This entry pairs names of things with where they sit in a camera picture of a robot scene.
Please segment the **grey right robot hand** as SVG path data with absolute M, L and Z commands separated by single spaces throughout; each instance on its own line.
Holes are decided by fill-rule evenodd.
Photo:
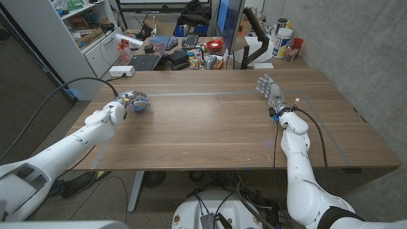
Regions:
M 276 84 L 276 82 L 268 75 L 265 74 L 257 81 L 258 85 L 256 90 L 262 94 L 270 107 L 270 115 L 279 118 L 284 113 L 290 111 L 286 103 L 284 93 Z

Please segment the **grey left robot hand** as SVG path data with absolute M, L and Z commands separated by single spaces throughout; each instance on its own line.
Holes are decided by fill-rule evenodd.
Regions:
M 126 108 L 130 106 L 134 111 L 143 111 L 151 105 L 147 100 L 147 95 L 136 90 L 127 90 L 119 93 L 115 101 L 121 103 Z

